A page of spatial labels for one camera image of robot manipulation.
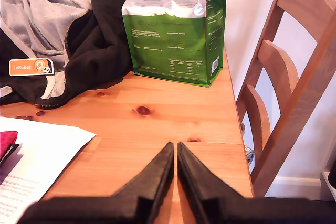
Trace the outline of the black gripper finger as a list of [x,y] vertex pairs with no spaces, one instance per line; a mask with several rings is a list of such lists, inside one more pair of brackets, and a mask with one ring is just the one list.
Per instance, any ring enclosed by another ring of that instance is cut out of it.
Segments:
[[168,142],[149,164],[112,195],[112,223],[154,223],[174,176]]
[[177,145],[179,180],[197,223],[244,223],[244,197],[213,174],[183,143]]

